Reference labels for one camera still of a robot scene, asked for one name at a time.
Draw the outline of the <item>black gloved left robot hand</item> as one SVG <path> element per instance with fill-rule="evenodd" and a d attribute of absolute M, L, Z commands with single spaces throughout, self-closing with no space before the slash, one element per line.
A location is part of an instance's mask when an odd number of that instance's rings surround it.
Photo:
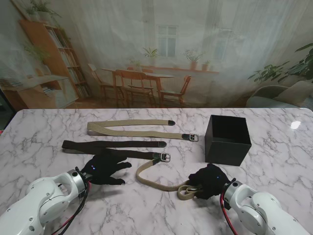
<path fill-rule="evenodd" d="M 109 151 L 94 155 L 83 169 L 82 174 L 90 175 L 89 181 L 94 185 L 123 185 L 123 179 L 113 178 L 112 175 L 117 171 L 132 167 L 127 157 L 117 156 Z"/>

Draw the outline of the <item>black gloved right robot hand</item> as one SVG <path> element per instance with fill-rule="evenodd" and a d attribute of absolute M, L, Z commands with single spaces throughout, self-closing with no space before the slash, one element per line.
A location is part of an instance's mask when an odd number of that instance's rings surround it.
<path fill-rule="evenodd" d="M 201 191 L 196 192 L 195 196 L 207 200 L 212 196 L 220 195 L 230 180 L 218 166 L 207 164 L 206 167 L 189 175 L 189 183 L 192 186 L 201 186 Z"/>

